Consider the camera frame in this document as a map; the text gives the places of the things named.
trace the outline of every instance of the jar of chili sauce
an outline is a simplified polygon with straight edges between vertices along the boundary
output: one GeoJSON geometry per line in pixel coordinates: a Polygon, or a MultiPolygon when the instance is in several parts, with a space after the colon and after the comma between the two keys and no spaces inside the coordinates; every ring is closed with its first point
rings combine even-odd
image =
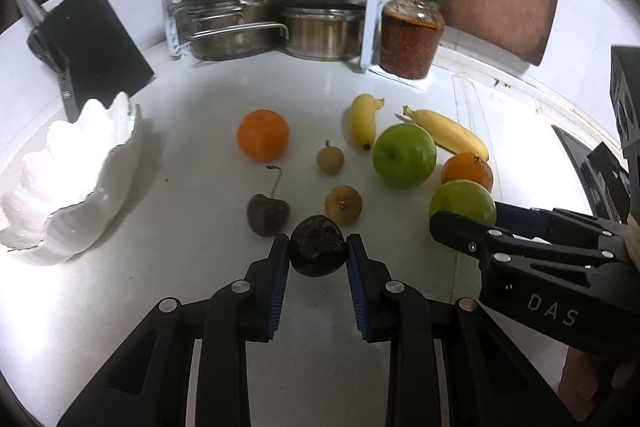
{"type": "Polygon", "coordinates": [[[444,31],[441,0],[391,0],[382,10],[380,67],[417,80],[426,76],[444,31]]]}

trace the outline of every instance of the white bowl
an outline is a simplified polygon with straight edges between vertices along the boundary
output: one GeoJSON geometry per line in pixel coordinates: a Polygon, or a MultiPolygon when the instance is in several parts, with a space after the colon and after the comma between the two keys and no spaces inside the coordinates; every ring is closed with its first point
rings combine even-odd
{"type": "Polygon", "coordinates": [[[109,109],[91,99],[76,123],[52,123],[47,147],[23,156],[18,185],[2,197],[0,254],[50,266],[94,244],[129,194],[140,120],[121,92],[109,109]]]}

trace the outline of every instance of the cherry stem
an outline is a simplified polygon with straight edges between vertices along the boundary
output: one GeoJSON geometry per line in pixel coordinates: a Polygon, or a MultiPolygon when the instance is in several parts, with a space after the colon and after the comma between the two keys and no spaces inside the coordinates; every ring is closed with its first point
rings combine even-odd
{"type": "Polygon", "coordinates": [[[277,169],[279,171],[278,172],[278,179],[273,184],[273,188],[271,189],[270,198],[273,200],[273,197],[275,196],[275,193],[276,193],[276,188],[278,188],[278,184],[280,183],[280,179],[282,178],[282,169],[280,167],[278,167],[277,165],[265,165],[265,167],[267,167],[268,169],[277,169]]]}

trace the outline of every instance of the red sauce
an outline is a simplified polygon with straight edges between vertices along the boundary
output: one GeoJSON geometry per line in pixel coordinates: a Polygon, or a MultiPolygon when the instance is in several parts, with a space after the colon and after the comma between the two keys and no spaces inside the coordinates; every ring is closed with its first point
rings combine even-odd
{"type": "Polygon", "coordinates": [[[383,13],[380,67],[402,78],[425,77],[443,31],[444,25],[383,13]]]}

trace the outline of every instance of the dark purple fruit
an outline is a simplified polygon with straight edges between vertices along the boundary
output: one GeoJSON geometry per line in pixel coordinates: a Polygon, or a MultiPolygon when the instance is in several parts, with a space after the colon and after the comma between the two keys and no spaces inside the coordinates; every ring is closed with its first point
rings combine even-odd
{"type": "Polygon", "coordinates": [[[347,244],[338,225],[326,216],[301,221],[289,240],[291,266],[306,277],[335,272],[347,260],[347,244]]]}
{"type": "Polygon", "coordinates": [[[280,178],[282,178],[282,170],[280,167],[267,165],[268,169],[277,169],[280,171],[278,179],[273,185],[271,198],[264,194],[254,194],[246,206],[246,219],[249,227],[262,237],[273,237],[280,233],[289,220],[290,208],[289,203],[283,200],[277,200],[273,197],[278,186],[280,178]]]}

